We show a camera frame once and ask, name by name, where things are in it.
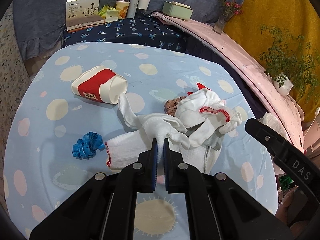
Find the glass vase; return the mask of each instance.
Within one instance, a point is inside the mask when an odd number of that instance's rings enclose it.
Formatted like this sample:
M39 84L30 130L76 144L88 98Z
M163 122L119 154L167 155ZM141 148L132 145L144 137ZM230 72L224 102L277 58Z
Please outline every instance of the glass vase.
M229 13L227 15L221 15L217 21L217 23L215 24L215 26L213 27L213 30L217 33L217 34L222 34L223 32L223 28L225 27L226 23L228 22L228 20L231 19L231 17L233 16L233 13Z

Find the potted plant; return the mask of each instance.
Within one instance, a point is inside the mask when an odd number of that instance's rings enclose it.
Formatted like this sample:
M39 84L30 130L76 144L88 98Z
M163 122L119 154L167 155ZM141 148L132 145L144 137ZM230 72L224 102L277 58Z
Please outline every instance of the potted plant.
M306 101L314 95L314 89L320 85L314 74L320 62L317 50L310 51L310 42L303 42L304 37L294 37L288 30L282 31L274 26L263 25L261 34L272 36L272 45L267 51L260 54L260 60L265 62L265 73L270 75L274 86L280 95L289 94L292 87L298 92L298 102L308 91Z
M215 24L213 30L220 34L223 31L224 26L226 25L227 21L230 20L230 18L233 15L239 15L242 14L241 5L239 5L236 0L227 1L227 0L218 0L222 7L222 14L219 17L217 23Z

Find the pink board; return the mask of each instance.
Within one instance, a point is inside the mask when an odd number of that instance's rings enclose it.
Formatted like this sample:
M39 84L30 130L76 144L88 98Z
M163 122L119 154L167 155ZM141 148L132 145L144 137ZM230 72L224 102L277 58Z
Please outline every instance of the pink board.
M225 33L215 33L210 25L194 20L183 21L161 13L154 13L153 16L194 36L226 60L258 96L265 108L282 122L289 141L303 152L301 117L295 103L289 96L279 95L270 77L265 75L265 69L240 45Z

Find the can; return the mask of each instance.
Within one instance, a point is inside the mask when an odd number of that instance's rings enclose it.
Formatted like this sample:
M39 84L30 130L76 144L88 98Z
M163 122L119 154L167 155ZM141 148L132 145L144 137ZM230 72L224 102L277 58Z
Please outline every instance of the can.
M138 9L147 10L150 0L139 0Z
M128 0L118 0L116 1L116 9L119 11L119 20L124 19L127 14L127 10L129 7Z

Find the white pot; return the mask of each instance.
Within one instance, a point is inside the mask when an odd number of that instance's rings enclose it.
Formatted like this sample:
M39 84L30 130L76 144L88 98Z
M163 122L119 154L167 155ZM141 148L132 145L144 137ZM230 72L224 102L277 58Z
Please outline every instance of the white pot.
M286 80L284 81L284 85L281 87L279 87L278 81L273 81L273 85L281 96L289 95L289 92L293 87L293 84L289 78L286 78Z

